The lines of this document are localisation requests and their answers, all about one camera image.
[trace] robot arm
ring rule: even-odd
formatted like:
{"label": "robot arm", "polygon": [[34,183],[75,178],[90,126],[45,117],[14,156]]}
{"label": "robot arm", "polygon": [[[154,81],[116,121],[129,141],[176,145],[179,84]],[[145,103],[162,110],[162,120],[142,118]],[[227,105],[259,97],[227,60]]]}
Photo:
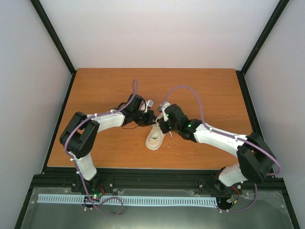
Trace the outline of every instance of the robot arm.
{"label": "robot arm", "polygon": [[185,140],[215,146],[238,158],[239,163],[222,168],[215,178],[214,187],[219,192],[223,192],[225,187],[246,180],[262,183],[274,165],[266,155],[241,141],[254,143],[274,157],[262,137],[256,133],[249,136],[237,135],[203,124],[201,120],[189,120],[176,104],[170,105],[166,102],[159,107],[159,111],[163,113],[163,118],[158,123],[164,134],[175,131]]}
{"label": "robot arm", "polygon": [[[149,100],[139,109],[142,101],[144,101],[144,99],[141,96],[135,95],[131,103],[121,112],[114,112],[114,110],[119,109],[119,107],[116,107],[101,116],[95,114],[95,118],[90,119],[79,128],[83,131],[82,133],[76,132],[72,136],[68,143],[67,150],[72,156],[72,160],[75,160],[84,179],[91,180],[96,174],[96,168],[93,165],[91,158],[91,150],[95,137],[100,131],[112,127],[124,126],[132,121],[137,123],[138,126],[148,126],[155,123],[154,120],[156,119],[156,116],[153,114],[153,111],[148,110],[148,108],[153,105],[153,102]],[[85,115],[82,112],[75,113],[60,136],[60,143],[65,145],[68,136],[76,126],[90,116],[92,115]]]}

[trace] black cable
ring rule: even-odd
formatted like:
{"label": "black cable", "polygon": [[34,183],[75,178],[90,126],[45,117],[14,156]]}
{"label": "black cable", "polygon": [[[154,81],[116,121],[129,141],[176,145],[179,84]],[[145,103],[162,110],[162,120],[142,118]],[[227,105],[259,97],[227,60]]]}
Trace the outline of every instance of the black cable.
{"label": "black cable", "polygon": [[123,106],[123,105],[125,105],[126,103],[120,103],[120,105],[119,105],[119,107],[121,107],[121,106]]}
{"label": "black cable", "polygon": [[237,198],[235,199],[236,201],[238,200],[238,198],[239,198],[239,196],[240,196],[240,192],[239,192],[239,190],[237,189],[237,188],[235,188],[234,186],[231,186],[231,189],[233,189],[234,190],[234,192],[236,192],[237,193]]}
{"label": "black cable", "polygon": [[124,128],[124,126],[122,126],[122,128],[124,129],[124,130],[132,130],[132,129],[135,129],[135,128],[137,128],[139,125],[137,125],[137,126],[135,126],[135,127],[133,127],[133,128]]}

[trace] black corner post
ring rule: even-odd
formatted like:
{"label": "black corner post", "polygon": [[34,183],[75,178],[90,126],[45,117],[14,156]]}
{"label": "black corner post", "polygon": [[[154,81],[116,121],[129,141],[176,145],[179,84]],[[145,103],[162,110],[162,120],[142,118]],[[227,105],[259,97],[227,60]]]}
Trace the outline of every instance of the black corner post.
{"label": "black corner post", "polygon": [[250,55],[246,62],[244,63],[243,68],[241,69],[241,74],[244,76],[248,69],[250,68],[250,65],[254,61],[256,55],[260,51],[261,47],[263,46],[264,42],[266,41],[269,33],[271,32],[272,28],[276,24],[277,20],[281,16],[282,12],[284,11],[286,5],[288,4],[289,0],[279,0],[275,10],[273,11],[269,21],[267,22],[264,30],[262,31],[261,35],[259,36],[255,46],[253,47],[252,51],[250,52]]}
{"label": "black corner post", "polygon": [[239,82],[240,90],[242,92],[243,98],[244,98],[244,104],[247,109],[247,113],[249,116],[250,124],[252,127],[252,130],[256,133],[258,133],[261,137],[263,137],[262,130],[260,128],[260,125],[258,123],[258,119],[256,116],[256,112],[251,100],[251,96],[248,90],[248,86],[246,83],[246,80],[244,79],[242,73],[240,71],[236,71],[237,79]]}
{"label": "black corner post", "polygon": [[35,8],[38,16],[40,17],[43,25],[47,29],[50,37],[52,38],[56,48],[58,49],[63,61],[65,62],[67,68],[69,69],[71,75],[76,74],[76,70],[73,67],[73,64],[72,64],[70,58],[68,57],[59,37],[57,36],[56,31],[54,30],[54,28],[50,22],[50,19],[48,18],[47,14],[46,14],[46,11],[44,11],[41,2],[39,0],[30,0],[30,1],[32,3],[33,7]]}

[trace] wooden table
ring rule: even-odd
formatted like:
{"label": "wooden table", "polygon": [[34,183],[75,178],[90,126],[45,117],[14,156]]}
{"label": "wooden table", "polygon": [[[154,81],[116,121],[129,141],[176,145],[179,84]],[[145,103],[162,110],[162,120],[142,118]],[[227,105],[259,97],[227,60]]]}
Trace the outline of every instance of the wooden table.
{"label": "wooden table", "polygon": [[[48,161],[49,167],[71,167],[59,143],[73,114],[101,113],[126,102],[132,93],[132,80],[138,79],[137,94],[152,99],[153,110],[167,92],[177,85],[188,85],[199,94],[205,121],[217,128],[238,133],[252,132],[242,93],[234,69],[78,69],[65,108],[59,131]],[[168,101],[176,103],[190,118],[200,119],[195,96],[186,89],[174,91]],[[173,133],[165,136],[156,151],[146,148],[145,140],[151,127],[124,130],[121,127],[100,132],[91,155],[96,167],[111,168],[175,168],[220,169],[231,166],[237,159],[218,148],[183,140]]]}

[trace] purple cable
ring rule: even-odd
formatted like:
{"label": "purple cable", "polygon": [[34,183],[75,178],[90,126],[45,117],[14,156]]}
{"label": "purple cable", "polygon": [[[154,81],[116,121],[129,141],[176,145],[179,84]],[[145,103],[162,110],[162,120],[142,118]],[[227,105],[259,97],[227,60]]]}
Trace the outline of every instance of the purple cable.
{"label": "purple cable", "polygon": [[[131,99],[130,99],[122,108],[120,108],[119,110],[113,110],[112,113],[120,112],[121,110],[125,109],[125,107],[127,107],[127,106],[131,103],[131,101],[132,101],[133,98],[135,97],[135,94],[137,93],[138,85],[139,85],[139,84],[138,84],[138,80],[134,79],[133,82],[132,82],[133,95],[132,95]],[[65,145],[64,145],[64,151],[65,151],[65,153],[66,153],[70,158],[72,158],[72,156],[69,154],[69,152],[68,152],[68,150],[67,150],[67,146],[68,146],[68,143],[69,143],[69,141],[71,140],[72,136],[77,132],[77,130],[78,130],[84,123],[88,122],[88,121],[91,120],[92,118],[100,117],[100,116],[102,116],[102,115],[108,115],[108,114],[111,114],[111,112],[99,113],[99,114],[97,114],[96,116],[95,116],[95,115],[92,115],[92,116],[86,118],[85,120],[83,120],[81,123],[79,123],[79,124],[75,127],[75,129],[74,129],[74,130],[71,132],[71,134],[68,136],[67,141],[66,141],[66,143],[65,143]],[[86,184],[85,184],[85,180],[84,180],[84,177],[83,177],[82,174],[81,174],[80,168],[77,166],[75,160],[73,160],[73,162],[74,162],[74,165],[75,165],[76,170],[79,172],[79,175],[80,175],[80,177],[81,177],[82,185],[84,186],[85,192],[86,192],[86,194],[87,194],[87,196],[88,196],[88,200],[92,203],[92,206],[93,206],[96,210],[98,210],[98,212],[102,213],[102,214],[105,215],[105,216],[110,216],[110,217],[112,217],[112,216],[117,216],[117,215],[119,215],[119,214],[123,211],[123,207],[124,207],[122,200],[121,200],[120,198],[118,198],[118,197],[110,197],[110,198],[104,200],[102,203],[100,203],[100,204],[98,204],[98,205],[95,205],[94,202],[93,202],[93,200],[91,199],[91,197],[90,197],[90,195],[89,195],[89,192],[88,192],[88,190],[87,190],[87,187],[86,187]],[[103,203],[105,203],[105,202],[107,202],[107,201],[109,201],[109,200],[111,200],[111,199],[117,199],[117,200],[120,201],[120,203],[121,203],[121,205],[122,205],[120,211],[118,211],[117,213],[115,213],[115,214],[113,214],[113,215],[110,215],[110,214],[107,214],[107,213],[105,213],[105,212],[103,212],[103,211],[101,211],[101,210],[98,209],[98,207],[99,207],[100,205],[102,205]]]}
{"label": "purple cable", "polygon": [[[209,125],[208,125],[207,123],[205,123],[205,121],[204,121],[204,117],[203,117],[203,107],[202,107],[202,103],[201,103],[200,97],[199,97],[199,95],[197,94],[197,92],[196,92],[193,88],[191,88],[191,87],[189,87],[189,86],[185,86],[185,85],[180,85],[180,86],[176,86],[176,87],[172,88],[172,89],[167,93],[167,95],[165,96],[165,98],[164,98],[162,104],[164,104],[165,101],[167,100],[167,97],[168,97],[174,90],[176,90],[176,89],[178,89],[178,88],[186,88],[186,89],[189,89],[190,91],[192,91],[192,92],[194,93],[194,95],[195,95],[196,98],[197,98],[198,104],[199,104],[202,124],[204,125],[205,128],[210,129],[211,126],[209,126]],[[211,131],[214,132],[214,133],[217,133],[217,134],[220,134],[220,135],[223,135],[223,136],[226,136],[226,137],[235,139],[235,136],[234,136],[234,135],[230,135],[230,134],[227,134],[227,133],[223,133],[223,132],[218,131],[218,130],[215,130],[215,129],[213,129],[213,128],[211,129]],[[268,158],[270,158],[270,159],[277,165],[278,171],[275,172],[275,173],[269,173],[268,175],[277,175],[277,174],[279,174],[279,173],[282,171],[282,167],[281,167],[280,163],[279,163],[273,156],[271,156],[269,153],[267,153],[265,150],[263,150],[261,147],[258,147],[257,145],[253,144],[252,142],[249,142],[249,141],[244,140],[244,139],[239,138],[239,137],[237,138],[237,140],[242,141],[242,142],[244,142],[244,143],[246,143],[246,144],[248,144],[248,145],[254,147],[255,149],[261,151],[263,154],[265,154]]]}
{"label": "purple cable", "polygon": [[254,188],[255,188],[255,197],[254,197],[254,200],[252,201],[252,203],[251,204],[249,204],[247,207],[245,207],[245,208],[242,208],[242,209],[239,209],[239,210],[229,210],[228,212],[230,212],[230,213],[236,213],[236,212],[241,212],[241,211],[245,211],[245,210],[247,210],[247,209],[249,209],[250,207],[252,207],[254,204],[255,204],[255,202],[257,201],[257,185],[256,184],[254,184]]}

